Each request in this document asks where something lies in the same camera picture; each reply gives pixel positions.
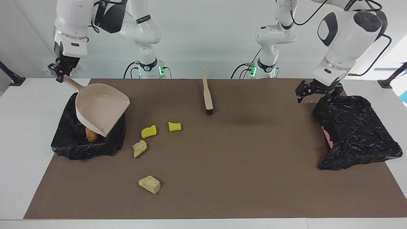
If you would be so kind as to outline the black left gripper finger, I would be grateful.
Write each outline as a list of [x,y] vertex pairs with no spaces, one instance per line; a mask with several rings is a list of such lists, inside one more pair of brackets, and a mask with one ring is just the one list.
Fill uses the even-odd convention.
[[297,102],[301,103],[305,97],[308,97],[311,93],[311,84],[306,81],[301,81],[298,87],[295,89],[297,96]]
[[342,84],[337,84],[333,91],[329,94],[329,100],[336,99],[340,94],[343,92],[343,86]]

